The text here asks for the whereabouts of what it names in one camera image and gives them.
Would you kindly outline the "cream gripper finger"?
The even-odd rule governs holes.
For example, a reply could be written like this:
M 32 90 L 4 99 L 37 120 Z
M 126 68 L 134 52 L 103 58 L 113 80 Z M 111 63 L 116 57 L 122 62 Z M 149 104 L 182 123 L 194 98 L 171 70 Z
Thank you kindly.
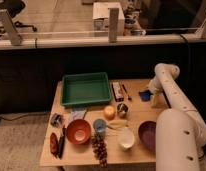
M 152 108 L 158 108 L 160 106 L 160 95 L 159 94 L 151 95 L 150 104 Z

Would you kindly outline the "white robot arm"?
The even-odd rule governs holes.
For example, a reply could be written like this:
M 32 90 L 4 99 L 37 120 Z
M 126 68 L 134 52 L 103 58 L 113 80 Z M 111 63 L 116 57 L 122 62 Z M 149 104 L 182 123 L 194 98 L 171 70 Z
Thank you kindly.
M 175 79 L 178 66 L 159 63 L 148 89 L 164 92 L 170 104 L 156 122 L 156 171 L 200 171 L 199 157 L 206 144 L 206 123 Z

